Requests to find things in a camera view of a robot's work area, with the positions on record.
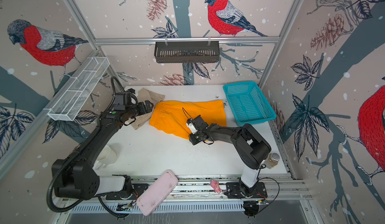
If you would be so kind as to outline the beige drawstring shorts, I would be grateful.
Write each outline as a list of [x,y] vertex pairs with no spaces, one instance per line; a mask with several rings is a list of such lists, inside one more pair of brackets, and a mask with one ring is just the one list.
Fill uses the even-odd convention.
[[145,114],[136,117],[136,120],[131,124],[134,130],[137,130],[150,120],[155,106],[165,99],[165,95],[150,91],[146,88],[139,90],[137,97],[139,102],[143,104]]

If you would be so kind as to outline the orange shorts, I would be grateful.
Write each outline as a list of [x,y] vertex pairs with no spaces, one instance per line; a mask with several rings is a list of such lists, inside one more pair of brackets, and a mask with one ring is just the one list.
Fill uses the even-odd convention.
[[210,124],[227,126],[227,119],[222,100],[209,102],[164,101],[156,104],[149,125],[166,134],[188,139],[191,134],[187,120],[201,116]]

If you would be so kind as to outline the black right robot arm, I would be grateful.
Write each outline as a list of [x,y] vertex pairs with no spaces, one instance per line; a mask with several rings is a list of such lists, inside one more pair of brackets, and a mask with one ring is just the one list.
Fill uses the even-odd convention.
[[260,169],[271,152],[271,146],[252,125],[223,127],[188,121],[186,126],[191,131],[189,141],[193,145],[201,142],[211,145],[218,141],[233,144],[245,165],[241,175],[242,184],[247,188],[253,188],[257,184]]

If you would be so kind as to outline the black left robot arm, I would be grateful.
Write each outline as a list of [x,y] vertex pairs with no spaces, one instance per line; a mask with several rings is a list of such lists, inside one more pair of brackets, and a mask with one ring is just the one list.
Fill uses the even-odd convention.
[[52,181],[48,187],[46,200],[52,195],[59,198],[89,200],[97,195],[100,177],[93,170],[97,157],[108,141],[126,121],[151,113],[154,104],[145,100],[139,102],[135,91],[114,95],[110,106],[100,114],[97,127],[66,159],[58,159],[52,165]]

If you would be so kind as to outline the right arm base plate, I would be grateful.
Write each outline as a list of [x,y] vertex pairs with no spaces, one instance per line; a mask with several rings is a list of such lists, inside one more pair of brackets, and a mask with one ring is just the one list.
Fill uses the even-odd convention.
[[229,199],[266,199],[268,196],[263,182],[247,187],[241,180],[226,183],[224,195]]

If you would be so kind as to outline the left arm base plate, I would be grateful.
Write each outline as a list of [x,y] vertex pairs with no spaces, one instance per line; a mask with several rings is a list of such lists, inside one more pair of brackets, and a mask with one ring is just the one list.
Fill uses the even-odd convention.
[[110,192],[106,195],[108,201],[126,201],[137,200],[147,189],[149,185],[146,183],[134,183],[129,187],[124,187],[118,192]]

